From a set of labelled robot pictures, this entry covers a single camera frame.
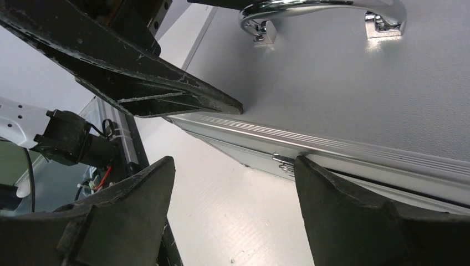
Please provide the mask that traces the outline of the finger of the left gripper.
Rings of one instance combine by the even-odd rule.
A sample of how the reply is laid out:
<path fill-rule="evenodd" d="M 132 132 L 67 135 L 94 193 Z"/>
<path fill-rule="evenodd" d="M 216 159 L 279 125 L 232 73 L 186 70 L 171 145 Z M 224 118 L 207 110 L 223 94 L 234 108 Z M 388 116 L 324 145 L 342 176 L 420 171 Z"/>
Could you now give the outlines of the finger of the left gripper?
<path fill-rule="evenodd" d="M 1 25 L 118 110 L 240 115 L 243 105 L 161 58 L 170 1 L 2 1 Z"/>

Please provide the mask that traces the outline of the grey metal medicine box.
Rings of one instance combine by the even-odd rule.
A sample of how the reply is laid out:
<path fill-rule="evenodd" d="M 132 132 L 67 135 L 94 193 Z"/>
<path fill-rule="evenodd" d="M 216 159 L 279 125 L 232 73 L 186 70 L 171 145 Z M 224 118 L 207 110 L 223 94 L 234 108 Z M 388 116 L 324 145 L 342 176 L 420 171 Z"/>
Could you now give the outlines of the grey metal medicine box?
<path fill-rule="evenodd" d="M 395 200 L 469 214 L 469 2 L 405 1 L 403 34 L 369 39 L 364 10 L 272 21 L 256 46 L 238 11 L 215 7 L 183 69 L 242 115 L 170 120 L 252 168 L 293 179 L 303 155 Z"/>

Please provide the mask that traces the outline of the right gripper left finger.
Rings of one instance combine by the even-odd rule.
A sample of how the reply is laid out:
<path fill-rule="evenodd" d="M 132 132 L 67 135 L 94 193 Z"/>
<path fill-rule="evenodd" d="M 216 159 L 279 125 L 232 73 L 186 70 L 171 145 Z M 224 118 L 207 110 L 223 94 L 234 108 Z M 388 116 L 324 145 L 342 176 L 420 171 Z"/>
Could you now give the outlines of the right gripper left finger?
<path fill-rule="evenodd" d="M 166 156 L 52 212 L 1 217 L 2 265 L 155 265 L 175 180 Z"/>

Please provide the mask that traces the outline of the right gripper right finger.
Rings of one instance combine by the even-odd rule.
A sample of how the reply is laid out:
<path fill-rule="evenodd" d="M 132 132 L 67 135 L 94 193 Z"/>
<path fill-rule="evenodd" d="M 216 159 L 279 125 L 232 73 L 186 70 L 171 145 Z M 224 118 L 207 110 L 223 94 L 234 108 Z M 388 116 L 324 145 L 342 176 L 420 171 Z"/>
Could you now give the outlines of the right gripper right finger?
<path fill-rule="evenodd" d="M 295 186 L 315 265 L 468 265 L 469 217 L 415 207 L 305 156 Z"/>

